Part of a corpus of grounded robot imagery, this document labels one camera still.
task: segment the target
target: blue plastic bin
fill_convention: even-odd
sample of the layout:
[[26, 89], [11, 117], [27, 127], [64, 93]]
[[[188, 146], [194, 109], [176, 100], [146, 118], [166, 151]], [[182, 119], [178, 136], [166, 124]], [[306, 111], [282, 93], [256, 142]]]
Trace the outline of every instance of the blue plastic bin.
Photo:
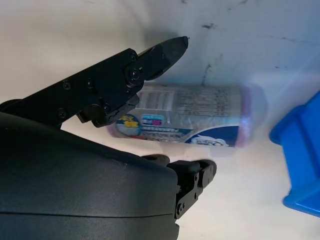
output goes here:
[[291, 191], [283, 204], [320, 217], [320, 92], [285, 116], [270, 139], [282, 145], [290, 175]]

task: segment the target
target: white table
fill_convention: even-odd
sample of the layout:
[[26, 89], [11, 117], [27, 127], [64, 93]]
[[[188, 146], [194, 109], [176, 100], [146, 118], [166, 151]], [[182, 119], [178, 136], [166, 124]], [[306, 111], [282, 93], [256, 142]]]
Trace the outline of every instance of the white table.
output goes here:
[[251, 86], [250, 145], [221, 153], [112, 138], [76, 118], [62, 129], [137, 155], [215, 160], [214, 181], [178, 221], [180, 240], [318, 240], [320, 219], [282, 205], [290, 182], [268, 133], [320, 90], [319, 9], [318, 0], [2, 0], [0, 101], [26, 97], [126, 48], [139, 52], [187, 35], [188, 51], [160, 81]]

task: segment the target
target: bolt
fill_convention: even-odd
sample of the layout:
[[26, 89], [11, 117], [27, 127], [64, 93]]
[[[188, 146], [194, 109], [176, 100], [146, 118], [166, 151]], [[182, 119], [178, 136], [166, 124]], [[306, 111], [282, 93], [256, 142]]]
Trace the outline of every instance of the bolt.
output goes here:
[[108, 104], [104, 105], [103, 111], [104, 111], [105, 114], [108, 114], [110, 112], [110, 107], [109, 107]]
[[95, 87], [95, 84], [92, 80], [89, 80], [87, 83], [88, 89], [93, 89]]
[[137, 60], [137, 57], [134, 53], [131, 54], [131, 61], [134, 62]]
[[63, 108], [58, 109], [58, 116], [61, 119], [65, 119], [67, 117], [67, 112]]
[[68, 80], [64, 80], [62, 83], [62, 87], [64, 90], [70, 90], [71, 89], [71, 84]]
[[134, 68], [134, 69], [131, 69], [130, 71], [129, 71], [129, 74], [130, 74], [130, 77], [131, 77], [131, 79], [133, 80], [133, 81], [135, 81], [135, 80], [138, 80], [139, 79], [139, 72]]

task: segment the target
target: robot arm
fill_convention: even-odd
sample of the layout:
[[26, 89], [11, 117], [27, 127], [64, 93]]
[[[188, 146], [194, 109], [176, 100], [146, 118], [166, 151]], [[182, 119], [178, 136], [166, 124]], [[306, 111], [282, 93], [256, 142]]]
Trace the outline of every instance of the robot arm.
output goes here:
[[187, 47], [178, 37], [140, 55], [127, 49], [0, 105], [0, 240], [177, 239], [176, 219], [213, 180], [213, 161], [139, 157], [60, 126], [74, 115], [115, 122]]

